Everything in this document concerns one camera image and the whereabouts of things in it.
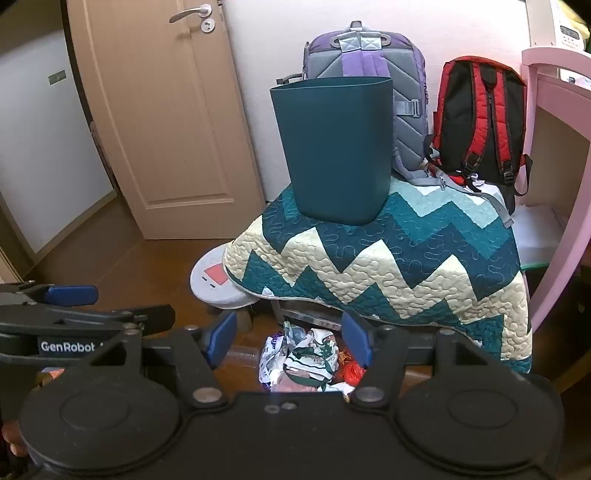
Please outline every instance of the clear plastic container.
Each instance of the clear plastic container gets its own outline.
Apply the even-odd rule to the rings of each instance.
[[[232,345],[228,350],[222,365],[242,365],[243,367],[258,368],[261,351],[251,346]]]

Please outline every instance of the teal bin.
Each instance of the teal bin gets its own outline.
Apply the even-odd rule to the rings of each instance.
[[[392,80],[330,77],[271,89],[295,203],[345,225],[375,219],[392,169]]]

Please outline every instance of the human hand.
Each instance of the human hand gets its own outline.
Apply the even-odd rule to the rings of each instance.
[[[47,385],[51,380],[59,377],[64,369],[56,369],[49,373],[41,373],[37,376],[37,386],[33,391]],[[18,428],[18,421],[11,420],[2,426],[2,437],[10,447],[10,451],[17,457],[24,457],[28,455],[27,447],[22,439],[21,431]]]
[[[27,456],[27,447],[22,441],[21,431],[16,420],[11,420],[2,427],[2,437],[14,455],[17,457]]]

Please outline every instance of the door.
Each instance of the door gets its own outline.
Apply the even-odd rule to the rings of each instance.
[[[234,238],[263,195],[221,7],[69,0],[76,60],[106,157],[144,236]]]

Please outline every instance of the chevron pattern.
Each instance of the chevron pattern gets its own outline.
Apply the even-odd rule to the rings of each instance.
[[[450,326],[529,370],[532,332],[515,239],[481,199],[392,179],[377,218],[352,226],[304,217],[288,187],[228,246],[223,263],[261,297]]]
[[[310,298],[310,293],[315,294],[315,301],[338,308],[340,310],[352,309],[366,317],[378,317],[382,321],[397,325],[442,325],[459,330],[501,361],[507,361],[508,365],[516,371],[528,372],[531,368],[531,353],[522,359],[506,358],[502,354],[502,339],[504,316],[497,314],[490,318],[478,319],[470,323],[461,322],[452,312],[447,301],[441,300],[421,313],[402,319],[394,310],[380,288],[373,284],[361,295],[357,296],[349,304],[340,301],[322,282],[318,275],[306,267],[296,282],[290,285],[281,274],[276,272],[266,261],[254,251],[249,256],[244,276],[239,279],[230,271],[231,279],[249,290],[263,295],[264,291],[272,291],[279,298]]]
[[[432,196],[440,197],[438,192],[441,190],[426,197],[419,193],[420,205],[429,203]],[[263,235],[281,253],[291,238],[316,228],[326,254],[341,273],[362,250],[382,240],[411,288],[428,278],[451,255],[466,269],[477,299],[507,286],[520,269],[512,231],[503,227],[496,213],[495,220],[484,228],[478,227],[455,202],[457,194],[462,197],[460,204],[470,202],[474,206],[471,200],[463,198],[467,195],[450,189],[441,193],[447,194],[449,200],[421,217],[398,192],[393,192],[374,221],[354,227],[299,214],[293,191],[288,187],[263,213]],[[485,212],[488,208],[494,212],[488,203],[479,206]]]

